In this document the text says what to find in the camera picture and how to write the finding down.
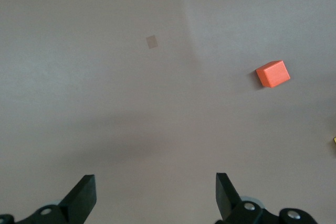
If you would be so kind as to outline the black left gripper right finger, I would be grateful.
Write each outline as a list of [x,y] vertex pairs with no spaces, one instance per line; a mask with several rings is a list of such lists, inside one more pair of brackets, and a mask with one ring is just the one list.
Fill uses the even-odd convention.
[[225,173],[216,174],[216,203],[222,217],[217,223],[317,224],[310,214],[301,209],[284,208],[276,216],[253,201],[242,200]]

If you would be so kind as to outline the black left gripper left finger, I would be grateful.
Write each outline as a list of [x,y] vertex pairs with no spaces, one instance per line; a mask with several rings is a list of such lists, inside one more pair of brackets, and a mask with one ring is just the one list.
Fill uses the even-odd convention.
[[10,214],[1,215],[1,223],[84,223],[97,202],[94,175],[85,175],[57,205],[46,205],[27,218],[15,221]]

